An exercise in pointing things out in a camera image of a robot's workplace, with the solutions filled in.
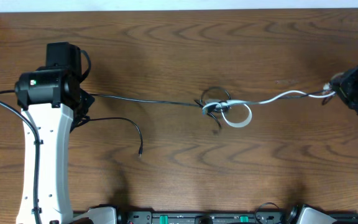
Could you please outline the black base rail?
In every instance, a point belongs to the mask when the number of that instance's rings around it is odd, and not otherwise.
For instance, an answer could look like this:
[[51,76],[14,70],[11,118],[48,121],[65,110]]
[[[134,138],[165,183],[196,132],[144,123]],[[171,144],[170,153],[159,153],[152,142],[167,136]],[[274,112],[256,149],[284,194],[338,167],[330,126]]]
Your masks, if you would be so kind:
[[108,204],[91,207],[87,212],[74,213],[72,223],[117,224],[199,224],[199,223],[358,223],[356,212],[324,212],[307,204],[290,210],[272,202],[254,211],[237,212],[173,212],[152,209],[126,210]]

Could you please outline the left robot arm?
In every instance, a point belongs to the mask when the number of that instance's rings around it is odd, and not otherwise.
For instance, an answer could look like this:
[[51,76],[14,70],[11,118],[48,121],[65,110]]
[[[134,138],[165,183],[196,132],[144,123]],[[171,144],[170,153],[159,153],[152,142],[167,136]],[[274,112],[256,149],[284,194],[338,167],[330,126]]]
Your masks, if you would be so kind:
[[88,76],[68,42],[47,45],[45,66],[23,73],[15,84],[24,117],[24,186],[17,223],[117,223],[117,211],[97,206],[75,215],[68,190],[68,143],[94,98],[81,89]]

